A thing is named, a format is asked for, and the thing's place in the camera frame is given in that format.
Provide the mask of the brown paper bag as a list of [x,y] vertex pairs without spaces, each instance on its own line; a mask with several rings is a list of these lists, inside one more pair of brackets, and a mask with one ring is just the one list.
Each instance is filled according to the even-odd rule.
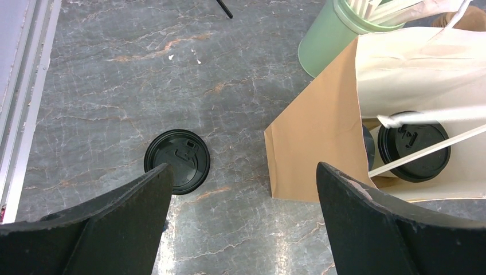
[[365,184],[362,119],[485,104],[485,33],[407,27],[355,38],[264,132],[271,194],[318,200],[326,162]]

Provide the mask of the black plastic cup lid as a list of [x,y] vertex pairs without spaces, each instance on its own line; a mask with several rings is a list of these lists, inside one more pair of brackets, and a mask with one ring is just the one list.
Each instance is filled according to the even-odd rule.
[[[399,128],[377,127],[370,131],[375,144],[374,164],[370,170],[408,156],[449,138],[444,127],[433,124],[404,124]],[[452,149],[443,148],[398,166],[380,176],[419,183],[435,178],[447,166]]]

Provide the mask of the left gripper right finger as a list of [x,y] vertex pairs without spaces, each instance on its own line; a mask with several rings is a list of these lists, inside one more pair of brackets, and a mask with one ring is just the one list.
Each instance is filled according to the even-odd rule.
[[485,223],[405,202],[321,162],[316,184],[338,274],[484,274]]

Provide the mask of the white paper straw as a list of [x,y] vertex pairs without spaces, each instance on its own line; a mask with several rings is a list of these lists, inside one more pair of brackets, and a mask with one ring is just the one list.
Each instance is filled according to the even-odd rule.
[[388,164],[383,165],[382,167],[373,169],[369,171],[369,177],[374,177],[374,176],[380,176],[380,174],[390,171],[398,166],[404,165],[406,163],[409,163],[411,161],[414,161],[416,159],[419,159],[423,156],[426,156],[432,152],[436,152],[438,150],[441,150],[446,147],[452,148],[453,145],[460,143],[464,140],[467,140],[469,138],[472,138],[476,135],[479,135],[481,133],[485,132],[485,125],[476,127],[474,129],[471,129],[469,131],[466,131],[464,133],[461,133],[457,136],[454,137],[449,137],[448,139],[441,141],[435,145],[429,146],[427,148],[424,148],[423,150],[417,151],[415,153],[412,153],[408,156],[402,157],[398,160],[395,160],[393,162],[390,162]]
[[485,106],[454,107],[423,112],[402,112],[391,116],[378,115],[385,128],[399,128],[405,124],[435,124],[443,122],[484,120]]

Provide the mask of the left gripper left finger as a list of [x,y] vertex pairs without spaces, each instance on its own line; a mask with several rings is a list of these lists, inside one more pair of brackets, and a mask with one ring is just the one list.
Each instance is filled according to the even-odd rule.
[[2,274],[151,274],[174,184],[161,164],[34,222],[1,226]]

